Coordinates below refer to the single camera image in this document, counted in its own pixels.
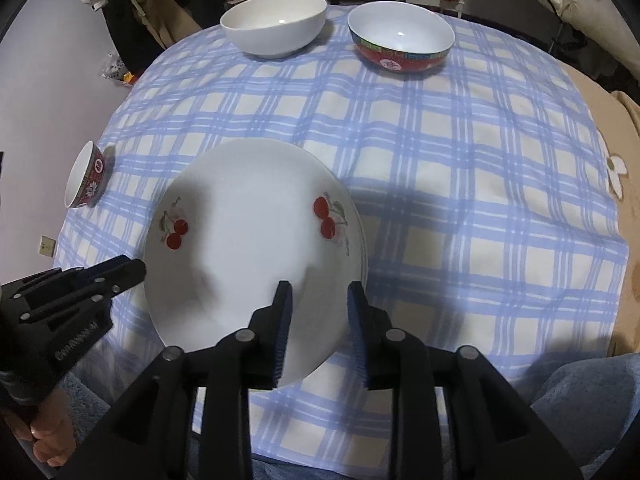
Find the red cherry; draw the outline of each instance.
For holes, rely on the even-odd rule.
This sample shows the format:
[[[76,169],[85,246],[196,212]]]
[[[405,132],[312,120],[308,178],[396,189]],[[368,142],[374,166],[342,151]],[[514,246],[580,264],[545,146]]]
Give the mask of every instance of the red cherry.
[[[182,218],[175,221],[174,231],[177,232],[179,235],[187,234],[188,230],[189,230],[189,224],[187,224],[187,222],[184,221]]]
[[[320,234],[327,240],[335,236],[335,222],[333,218],[325,218],[320,225]]]
[[[178,233],[171,233],[166,238],[166,246],[174,251],[180,248],[182,244],[182,237]]]
[[[316,198],[314,202],[314,213],[316,213],[316,216],[321,220],[329,216],[329,204],[324,196]]]

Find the white flower on bowl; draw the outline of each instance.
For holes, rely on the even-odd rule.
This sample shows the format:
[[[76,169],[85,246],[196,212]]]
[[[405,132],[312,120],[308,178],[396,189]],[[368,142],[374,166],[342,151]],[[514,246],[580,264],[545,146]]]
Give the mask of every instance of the white flower on bowl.
[[[628,175],[625,161],[619,155],[609,155],[607,157],[607,173],[609,173],[609,184],[618,200],[622,200],[622,183],[620,176]]]
[[[97,182],[91,182],[86,188],[85,195],[86,196],[93,196],[93,195],[95,195],[96,191],[98,191],[98,183]]]

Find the blue and white plaid cloth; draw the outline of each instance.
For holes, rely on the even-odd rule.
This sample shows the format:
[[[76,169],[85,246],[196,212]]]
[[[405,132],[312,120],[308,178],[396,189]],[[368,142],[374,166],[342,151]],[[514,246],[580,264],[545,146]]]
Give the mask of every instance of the blue and white plaid cloth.
[[[142,256],[156,203],[198,154],[225,137],[270,137],[310,151],[350,190],[367,296],[396,326],[441,348],[476,345],[525,394],[564,362],[603,356],[627,246],[567,74],[455,18],[443,67],[388,72],[356,55],[349,10],[330,7],[321,35],[288,59],[247,57],[219,27],[162,54],[111,118],[99,145],[113,146],[113,174],[95,207],[68,213],[56,263]],[[112,316],[78,368],[109,400],[161,349],[141,287]],[[304,381],[252,394],[254,451],[382,476],[390,396],[363,390],[354,370],[346,341]]]

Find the metal screw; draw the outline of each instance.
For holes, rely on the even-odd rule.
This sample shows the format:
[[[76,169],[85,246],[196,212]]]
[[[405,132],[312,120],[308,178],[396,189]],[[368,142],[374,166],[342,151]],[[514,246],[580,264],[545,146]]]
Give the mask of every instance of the metal screw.
[[[236,332],[236,339],[238,339],[238,341],[241,341],[243,343],[246,343],[247,341],[251,341],[251,339],[253,339],[254,337],[255,337],[255,332],[250,328],[241,328]]]
[[[404,330],[400,330],[399,328],[390,328],[385,334],[385,337],[389,339],[389,341],[402,341],[405,336]]]
[[[458,352],[460,353],[460,357],[462,357],[463,359],[469,359],[470,361],[477,359],[480,355],[476,348],[469,345],[460,347],[458,349]]]
[[[184,350],[179,346],[168,346],[162,350],[162,359],[165,361],[175,361],[178,357],[182,356]]]

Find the tablecloth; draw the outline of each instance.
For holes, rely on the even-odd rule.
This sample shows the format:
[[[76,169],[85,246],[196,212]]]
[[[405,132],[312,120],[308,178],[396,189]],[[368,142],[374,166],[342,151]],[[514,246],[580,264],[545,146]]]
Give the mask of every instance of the tablecloth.
[[[567,74],[523,41],[448,17],[456,43],[443,66],[388,72],[357,56],[349,10],[330,7],[320,36],[283,60],[242,54],[219,27],[162,54],[100,139],[113,174],[97,205],[68,213],[56,263],[142,256],[155,204],[199,153],[270,137],[313,153],[349,189],[367,296],[396,326],[441,348],[476,345],[524,396],[560,364],[604,355],[627,247]],[[142,287],[112,317],[77,370],[109,400],[161,348]],[[363,390],[347,338],[304,381],[252,394],[252,445],[381,476],[389,411],[388,392]]]

